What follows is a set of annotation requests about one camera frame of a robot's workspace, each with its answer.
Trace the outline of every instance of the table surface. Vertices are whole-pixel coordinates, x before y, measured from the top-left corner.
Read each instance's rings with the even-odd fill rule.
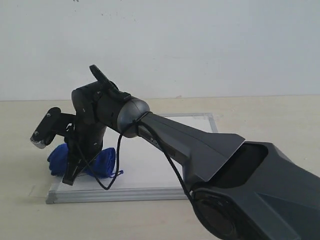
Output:
[[[147,100],[154,113],[213,113],[219,132],[276,144],[320,176],[320,96]],[[0,238],[59,240],[214,240],[186,200],[46,205],[46,161],[62,138],[40,150],[29,138],[46,111],[74,113],[70,101],[0,102]]]

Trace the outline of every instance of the white board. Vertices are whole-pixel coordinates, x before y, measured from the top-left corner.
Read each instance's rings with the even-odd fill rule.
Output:
[[[319,0],[2,0],[0,101],[69,100],[94,81],[92,64],[143,99],[320,94],[319,9]]]
[[[212,114],[173,114],[163,115],[176,122],[212,133],[217,132]],[[104,148],[116,148],[119,134],[107,129],[104,137]],[[164,154],[140,137],[123,138],[120,147],[119,175],[112,188],[103,190],[96,180],[88,175],[78,176],[69,186],[56,177],[47,203],[70,202],[108,202],[134,200],[184,199],[185,195],[173,169]],[[175,164],[180,174],[182,168]],[[102,179],[107,186],[110,179]]]

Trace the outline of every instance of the black robotic arm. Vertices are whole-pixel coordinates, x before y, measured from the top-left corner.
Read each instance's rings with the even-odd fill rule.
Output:
[[[65,184],[72,185],[90,167],[109,127],[124,137],[145,139],[182,166],[184,192],[197,218],[216,237],[320,239],[319,177],[292,163],[272,143],[203,132],[156,115],[145,101],[119,91],[95,65],[90,70],[97,81],[72,92],[76,115],[54,107],[31,137],[43,148],[55,135],[64,136],[69,149]]]

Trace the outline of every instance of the blue cloth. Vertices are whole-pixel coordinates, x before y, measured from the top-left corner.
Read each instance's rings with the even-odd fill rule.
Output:
[[[49,155],[47,161],[49,162],[49,169],[51,175],[53,176],[63,176],[67,169],[67,157],[68,157],[68,147],[67,144],[61,144],[57,146],[52,153]],[[116,150],[113,147],[106,148],[102,150],[96,157],[93,165],[91,166],[95,175],[98,178],[112,178],[115,173],[113,170],[116,164]],[[90,169],[86,168],[84,173],[94,176]]]

